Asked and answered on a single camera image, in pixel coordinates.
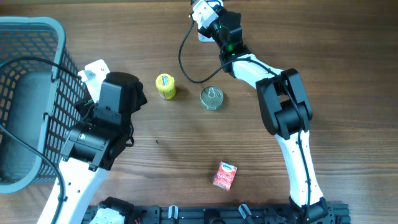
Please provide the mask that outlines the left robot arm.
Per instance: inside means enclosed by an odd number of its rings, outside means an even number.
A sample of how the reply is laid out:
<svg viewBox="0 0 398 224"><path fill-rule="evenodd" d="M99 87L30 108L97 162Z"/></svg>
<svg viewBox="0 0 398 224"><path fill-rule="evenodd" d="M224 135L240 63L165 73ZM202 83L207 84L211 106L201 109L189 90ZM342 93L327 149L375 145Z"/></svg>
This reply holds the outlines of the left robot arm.
<svg viewBox="0 0 398 224"><path fill-rule="evenodd" d="M131 74L109 72L99 100L68 132L55 181L39 223L81 223L114 160L133 142L131 115L147 103L143 84Z"/></svg>

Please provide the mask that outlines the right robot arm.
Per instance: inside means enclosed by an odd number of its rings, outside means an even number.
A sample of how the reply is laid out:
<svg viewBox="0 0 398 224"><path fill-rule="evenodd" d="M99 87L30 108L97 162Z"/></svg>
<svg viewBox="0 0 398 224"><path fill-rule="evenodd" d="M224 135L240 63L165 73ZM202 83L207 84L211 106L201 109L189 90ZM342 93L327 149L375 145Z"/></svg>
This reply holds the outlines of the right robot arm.
<svg viewBox="0 0 398 224"><path fill-rule="evenodd" d="M198 32L220 48L220 69L256 89L262 122L284 156L294 223L316 223L327 217L310 155L313 112L299 72L258 60L243 43L241 15L226 10L219 1L194 1L191 17Z"/></svg>

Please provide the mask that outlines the round metal tin can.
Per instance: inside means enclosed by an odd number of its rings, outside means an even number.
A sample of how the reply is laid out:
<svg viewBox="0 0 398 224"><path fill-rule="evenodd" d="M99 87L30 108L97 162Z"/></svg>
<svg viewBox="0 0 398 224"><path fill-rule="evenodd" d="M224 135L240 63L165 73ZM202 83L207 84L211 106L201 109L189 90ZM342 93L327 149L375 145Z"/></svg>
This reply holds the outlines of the round metal tin can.
<svg viewBox="0 0 398 224"><path fill-rule="evenodd" d="M200 94L200 101L204 109L215 111L221 108L224 93L218 86L207 86Z"/></svg>

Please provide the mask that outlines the yellow plastic jar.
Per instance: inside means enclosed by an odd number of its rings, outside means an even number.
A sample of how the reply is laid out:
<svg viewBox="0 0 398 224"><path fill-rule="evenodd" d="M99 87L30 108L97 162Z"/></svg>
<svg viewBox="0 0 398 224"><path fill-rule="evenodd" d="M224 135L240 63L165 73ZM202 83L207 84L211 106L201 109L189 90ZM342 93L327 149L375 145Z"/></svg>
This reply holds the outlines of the yellow plastic jar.
<svg viewBox="0 0 398 224"><path fill-rule="evenodd" d="M160 74L156 78L155 85L159 95L165 100L172 99L176 94L175 79L167 73Z"/></svg>

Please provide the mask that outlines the red tissue packet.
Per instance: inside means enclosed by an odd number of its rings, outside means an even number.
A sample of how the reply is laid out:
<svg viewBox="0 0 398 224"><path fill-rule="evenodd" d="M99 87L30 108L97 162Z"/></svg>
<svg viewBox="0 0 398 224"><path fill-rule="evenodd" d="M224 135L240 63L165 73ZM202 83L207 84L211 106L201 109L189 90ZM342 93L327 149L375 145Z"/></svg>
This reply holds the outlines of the red tissue packet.
<svg viewBox="0 0 398 224"><path fill-rule="evenodd" d="M213 178L213 185L229 191L236 175L236 171L236 166L221 161Z"/></svg>

